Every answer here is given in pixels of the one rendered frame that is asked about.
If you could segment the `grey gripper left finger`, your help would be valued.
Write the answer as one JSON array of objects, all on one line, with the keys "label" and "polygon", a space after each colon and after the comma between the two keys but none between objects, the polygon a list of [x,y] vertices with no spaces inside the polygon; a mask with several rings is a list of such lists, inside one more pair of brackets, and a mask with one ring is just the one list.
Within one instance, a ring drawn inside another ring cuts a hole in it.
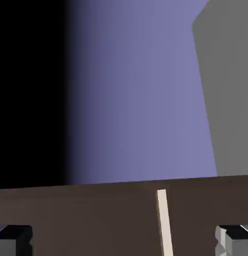
[{"label": "grey gripper left finger", "polygon": [[30,225],[0,224],[0,256],[33,256]]}]

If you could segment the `grey cabinet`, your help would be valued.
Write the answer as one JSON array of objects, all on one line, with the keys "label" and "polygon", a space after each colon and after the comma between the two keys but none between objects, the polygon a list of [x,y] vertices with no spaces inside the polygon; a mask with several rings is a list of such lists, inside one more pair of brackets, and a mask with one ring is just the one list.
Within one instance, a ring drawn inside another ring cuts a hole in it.
[{"label": "grey cabinet", "polygon": [[217,174],[248,175],[248,0],[209,0],[192,32]]}]

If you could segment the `pale beige strip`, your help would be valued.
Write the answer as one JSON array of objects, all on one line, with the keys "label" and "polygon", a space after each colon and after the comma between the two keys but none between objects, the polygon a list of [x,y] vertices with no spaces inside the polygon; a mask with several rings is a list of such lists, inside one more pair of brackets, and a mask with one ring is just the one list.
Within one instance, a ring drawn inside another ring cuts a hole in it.
[{"label": "pale beige strip", "polygon": [[157,190],[156,196],[162,256],[174,256],[167,201],[167,191],[165,189]]}]

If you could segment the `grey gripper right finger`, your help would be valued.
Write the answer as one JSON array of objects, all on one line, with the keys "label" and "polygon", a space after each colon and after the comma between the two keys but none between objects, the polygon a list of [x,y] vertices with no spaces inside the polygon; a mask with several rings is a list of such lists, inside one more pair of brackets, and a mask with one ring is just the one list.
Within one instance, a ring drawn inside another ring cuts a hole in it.
[{"label": "grey gripper right finger", "polygon": [[215,256],[248,256],[248,224],[217,225]]}]

